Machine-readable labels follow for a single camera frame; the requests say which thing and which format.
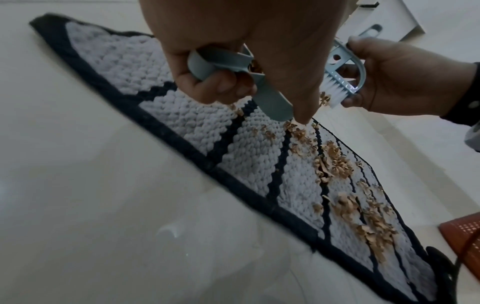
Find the white bristles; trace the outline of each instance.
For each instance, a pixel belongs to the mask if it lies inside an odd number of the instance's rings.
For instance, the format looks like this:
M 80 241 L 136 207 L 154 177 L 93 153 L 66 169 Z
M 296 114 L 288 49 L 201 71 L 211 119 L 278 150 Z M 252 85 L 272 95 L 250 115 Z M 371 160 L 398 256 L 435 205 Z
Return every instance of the white bristles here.
M 330 95 L 330 102 L 328 105 L 331 108 L 340 104 L 349 95 L 349 92 L 328 73 L 324 73 L 323 75 L 320 92 L 325 92 L 326 95 Z

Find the white tile floor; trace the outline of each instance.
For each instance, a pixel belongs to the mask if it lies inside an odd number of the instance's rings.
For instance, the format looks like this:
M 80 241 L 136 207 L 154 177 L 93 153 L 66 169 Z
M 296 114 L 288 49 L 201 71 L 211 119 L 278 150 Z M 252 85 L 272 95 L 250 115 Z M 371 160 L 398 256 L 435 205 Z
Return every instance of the white tile floor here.
M 83 85 L 28 27 L 46 12 L 148 31 L 132 3 L 0 4 L 1 303 L 384 302 Z M 458 212 L 365 115 L 317 118 L 373 166 L 421 241 L 453 257 L 435 225 Z M 462 303 L 479 290 L 463 271 Z

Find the rug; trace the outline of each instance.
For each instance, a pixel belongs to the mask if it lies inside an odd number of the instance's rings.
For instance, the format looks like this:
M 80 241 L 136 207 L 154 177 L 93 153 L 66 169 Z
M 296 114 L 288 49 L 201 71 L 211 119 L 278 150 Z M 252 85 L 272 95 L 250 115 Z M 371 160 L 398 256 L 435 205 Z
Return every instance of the rug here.
M 151 35 L 53 14 L 30 25 L 115 109 L 380 297 L 452 302 L 446 271 L 404 224 L 371 166 L 317 121 L 306 128 L 273 121 L 254 98 L 195 102 L 177 89 Z

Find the orange object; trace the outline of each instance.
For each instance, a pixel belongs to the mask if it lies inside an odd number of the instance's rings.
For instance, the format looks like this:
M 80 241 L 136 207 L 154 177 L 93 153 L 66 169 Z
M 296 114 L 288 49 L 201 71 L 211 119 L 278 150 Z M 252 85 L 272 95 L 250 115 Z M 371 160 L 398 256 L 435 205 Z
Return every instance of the orange object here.
M 452 250 L 460 256 L 468 240 L 480 230 L 480 212 L 443 223 L 438 229 Z M 480 238 L 464 253 L 463 264 L 480 280 Z

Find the hand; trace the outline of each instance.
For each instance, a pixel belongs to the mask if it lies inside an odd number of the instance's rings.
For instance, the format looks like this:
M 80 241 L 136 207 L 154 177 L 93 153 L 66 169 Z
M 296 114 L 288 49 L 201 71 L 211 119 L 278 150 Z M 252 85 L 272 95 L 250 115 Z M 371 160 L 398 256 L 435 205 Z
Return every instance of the hand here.
M 365 59 L 366 82 L 359 93 L 345 99 L 344 107 L 394 115 L 443 116 L 467 92 L 475 64 L 457 62 L 404 43 L 351 37 L 348 47 Z M 338 70 L 357 78 L 353 65 Z
M 188 70 L 191 50 L 248 45 L 266 79 L 308 123 L 319 108 L 319 86 L 346 0 L 140 0 L 178 87 L 195 100 L 231 104 L 254 95 L 247 73 L 222 70 L 203 82 Z

